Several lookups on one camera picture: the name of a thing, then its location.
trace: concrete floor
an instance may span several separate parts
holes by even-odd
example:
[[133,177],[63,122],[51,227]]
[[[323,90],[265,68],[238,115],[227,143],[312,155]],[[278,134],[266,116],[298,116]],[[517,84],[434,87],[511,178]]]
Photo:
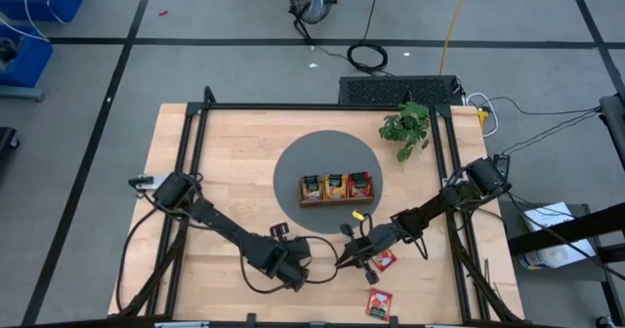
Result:
[[[369,38],[442,40],[457,1],[378,0]],[[361,37],[370,2],[341,0],[328,19],[311,27],[312,36],[337,41]],[[607,45],[623,48],[622,0],[586,2],[604,41],[620,43]],[[298,39],[287,4],[287,0],[148,0],[139,41],[215,41],[198,46],[127,46],[130,56],[122,65],[118,87],[111,86],[111,76],[117,65],[124,64],[119,61],[122,45],[140,0],[85,0],[73,23],[40,24],[57,38],[39,81],[47,99],[42,103],[0,99],[0,126],[18,128],[21,137],[21,148],[0,184],[0,326],[22,321],[107,91],[116,95],[39,323],[106,315],[135,202],[126,181],[144,168],[161,103],[198,101],[205,85],[212,87],[219,102],[337,101],[339,78],[361,74],[345,61],[307,46],[242,46],[245,39]],[[169,14],[159,16],[161,10]],[[241,46],[219,46],[220,39],[239,39]],[[598,98],[615,93],[575,0],[466,0],[452,39],[503,41],[508,42],[503,47],[510,47],[488,48],[492,44],[483,43],[448,51],[444,72],[458,75],[470,93],[508,96],[534,111],[592,107]],[[588,46],[557,49],[546,42]],[[441,48],[413,45],[388,47],[387,71],[437,73]],[[609,54],[616,67],[625,70],[625,51]],[[375,61],[370,54],[359,55]],[[486,140],[489,153],[564,120],[521,115],[503,101],[494,104],[501,126]],[[588,203],[594,210],[623,201],[625,173],[598,119],[515,153],[512,163],[515,193],[526,199]],[[622,236],[609,239],[618,240]],[[625,295],[625,286],[617,285]],[[520,290],[525,314],[536,323],[589,326],[595,317],[607,314],[597,283],[524,276]]]

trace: green plant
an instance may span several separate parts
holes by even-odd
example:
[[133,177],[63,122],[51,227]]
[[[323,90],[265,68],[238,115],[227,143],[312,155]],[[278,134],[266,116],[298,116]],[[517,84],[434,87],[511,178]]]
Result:
[[428,146],[428,128],[430,127],[430,111],[427,107],[415,102],[399,105],[399,114],[384,117],[384,126],[380,128],[380,138],[393,142],[406,142],[397,152],[397,160],[405,161],[410,157],[417,144],[421,148]]

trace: small red package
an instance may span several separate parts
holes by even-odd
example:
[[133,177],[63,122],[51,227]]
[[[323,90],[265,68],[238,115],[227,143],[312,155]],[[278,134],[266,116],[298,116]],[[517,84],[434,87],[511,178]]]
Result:
[[373,260],[375,267],[380,269],[380,272],[383,272],[384,269],[390,267],[395,261],[397,261],[397,257],[393,252],[391,252],[391,250],[386,249],[378,255],[372,257],[371,260]]
[[367,314],[378,319],[388,321],[391,315],[391,299],[393,294],[385,293],[376,289],[371,289],[369,303],[367,304]]

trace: yellow cable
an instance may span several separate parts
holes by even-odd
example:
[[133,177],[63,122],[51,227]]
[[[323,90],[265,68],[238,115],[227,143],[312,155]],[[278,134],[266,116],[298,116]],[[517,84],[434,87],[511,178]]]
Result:
[[447,37],[445,38],[445,44],[442,46],[442,57],[440,58],[440,68],[438,69],[438,75],[442,75],[442,69],[445,67],[445,56],[447,55],[447,45],[449,45],[449,39],[451,38],[453,27],[456,25],[456,22],[458,21],[458,15],[460,14],[460,10],[462,10],[462,5],[464,3],[465,3],[465,0],[460,0],[460,3],[458,3],[458,7],[456,7],[456,12],[453,14],[453,20],[451,20],[451,24],[449,25],[449,31],[447,32]]

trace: wooden tabletop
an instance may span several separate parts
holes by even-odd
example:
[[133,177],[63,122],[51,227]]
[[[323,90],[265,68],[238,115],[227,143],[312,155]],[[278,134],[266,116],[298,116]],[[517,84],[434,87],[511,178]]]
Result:
[[[161,106],[147,158],[147,174],[173,171],[185,111],[185,104]],[[452,107],[452,113],[462,164],[486,156],[476,110]],[[314,234],[290,222],[280,209],[273,194],[273,169],[281,152],[298,138],[319,130],[336,130],[361,139],[374,151],[384,178],[374,223],[387,223],[390,215],[425,203],[439,190],[433,144],[423,151],[415,151],[408,161],[399,164],[397,143],[383,141],[378,135],[378,128],[387,114],[382,111],[210,110],[199,167],[204,176],[204,195],[218,210],[250,232],[269,234],[270,226],[287,222],[290,237]],[[191,128],[191,145],[196,124],[197,119]],[[439,126],[446,165],[451,172],[442,120]],[[189,147],[186,171],[191,151]],[[496,202],[483,208],[499,214]],[[138,200],[132,224],[149,210],[146,201]],[[162,222],[161,214],[154,215],[139,228],[130,244],[122,283],[124,305],[152,272]],[[491,282],[512,312],[522,317],[521,299],[501,221],[476,212],[473,223],[482,264],[485,259],[489,261]],[[432,220],[424,234],[430,259],[424,261],[414,246],[397,244],[393,252],[398,261],[380,273],[380,282],[374,288],[394,295],[391,314],[398,316],[401,323],[460,323],[444,217]],[[339,252],[346,240],[340,233],[314,235],[330,240]],[[311,242],[311,248],[310,279],[328,277],[334,268],[331,251],[327,245],[315,241]],[[246,271],[258,288],[269,289],[278,284],[250,266]],[[161,293],[166,291],[168,283],[166,275]],[[477,318],[475,288],[470,280],[467,280],[467,288],[473,317]],[[234,245],[210,231],[190,229],[174,318],[240,321],[245,320],[247,313],[254,312],[259,321],[379,323],[364,313],[369,289],[364,272],[348,268],[340,270],[332,282],[306,284],[298,293],[282,290],[271,295],[256,294],[247,288],[241,277]],[[161,294],[159,298],[158,311],[161,312],[164,297]],[[110,311],[116,312],[114,304]]]

